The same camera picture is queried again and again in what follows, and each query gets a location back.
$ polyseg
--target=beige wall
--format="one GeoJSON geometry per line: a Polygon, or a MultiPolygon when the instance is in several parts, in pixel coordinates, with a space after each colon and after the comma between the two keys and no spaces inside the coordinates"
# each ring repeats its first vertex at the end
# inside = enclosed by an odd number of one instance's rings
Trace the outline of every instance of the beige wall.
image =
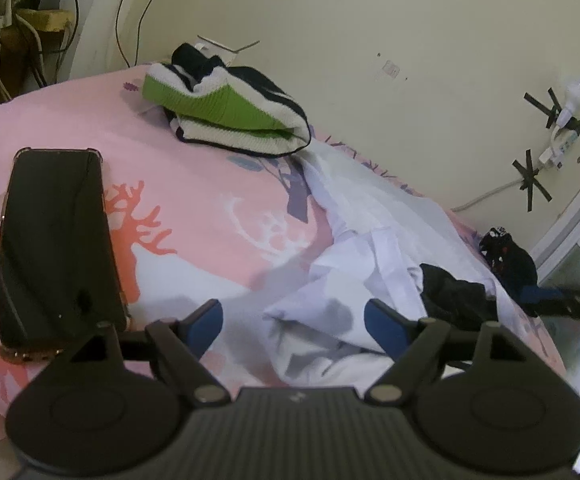
{"type": "MultiPolygon", "coordinates": [[[[134,0],[124,25],[131,52],[146,1],[134,0]]],[[[317,128],[449,207],[517,178],[511,164],[526,148],[538,157],[546,118],[524,92],[546,102],[549,86],[561,96],[563,79],[580,74],[580,0],[154,0],[140,60],[196,34],[261,40],[237,62],[269,75],[317,128]],[[380,72],[388,59],[401,69],[394,80],[380,72]]],[[[580,188],[579,156],[580,140],[563,170],[541,176],[550,204],[537,196],[528,214],[511,189],[465,217],[531,247],[580,188]]]]}

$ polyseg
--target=smartphone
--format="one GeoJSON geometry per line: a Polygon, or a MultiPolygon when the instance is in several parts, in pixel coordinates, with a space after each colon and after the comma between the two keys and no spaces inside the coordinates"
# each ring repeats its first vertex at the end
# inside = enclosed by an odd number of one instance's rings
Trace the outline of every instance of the smartphone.
{"type": "Polygon", "coordinates": [[[128,326],[97,150],[23,148],[0,228],[0,355],[42,360],[99,322],[128,326]]]}

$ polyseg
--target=bed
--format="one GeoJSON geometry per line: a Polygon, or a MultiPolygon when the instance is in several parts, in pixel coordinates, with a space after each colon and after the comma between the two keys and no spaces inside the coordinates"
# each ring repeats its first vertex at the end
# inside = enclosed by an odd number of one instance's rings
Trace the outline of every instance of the bed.
{"type": "MultiPolygon", "coordinates": [[[[310,264],[332,245],[326,215],[294,158],[179,142],[163,111],[142,98],[145,71],[138,66],[73,80],[1,105],[0,211],[19,148],[98,149],[115,258],[135,325],[182,318],[218,298],[224,330],[201,362],[232,395],[244,385],[283,385],[252,327],[267,306],[306,283],[310,264]]],[[[346,144],[315,136],[418,196],[346,144]]],[[[480,260],[478,234],[448,216],[470,257],[480,260]]],[[[529,346],[563,374],[542,322],[522,317],[521,324],[529,346]]],[[[9,403],[39,370],[0,359],[0,438],[9,403]]]]}

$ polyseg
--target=green and white knit garment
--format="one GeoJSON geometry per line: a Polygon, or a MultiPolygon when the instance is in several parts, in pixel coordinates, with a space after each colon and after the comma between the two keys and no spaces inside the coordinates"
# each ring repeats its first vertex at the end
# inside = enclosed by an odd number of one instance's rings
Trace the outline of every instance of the green and white knit garment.
{"type": "Polygon", "coordinates": [[[153,64],[144,98],[163,106],[179,140],[255,156],[284,156],[310,143],[302,108],[259,71],[226,67],[184,43],[171,64],[153,64]]]}

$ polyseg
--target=white cloth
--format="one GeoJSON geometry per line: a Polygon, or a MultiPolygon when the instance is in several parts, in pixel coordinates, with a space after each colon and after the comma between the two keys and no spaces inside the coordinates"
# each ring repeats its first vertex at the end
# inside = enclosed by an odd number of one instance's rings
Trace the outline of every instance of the white cloth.
{"type": "Polygon", "coordinates": [[[499,319],[522,340],[529,337],[522,311],[435,202],[392,186],[321,142],[297,159],[326,210],[334,244],[311,265],[310,283],[263,314],[264,344],[282,380],[367,389],[392,361],[365,329],[365,304],[379,298],[408,319],[424,317],[421,263],[482,283],[496,297],[499,319]]]}

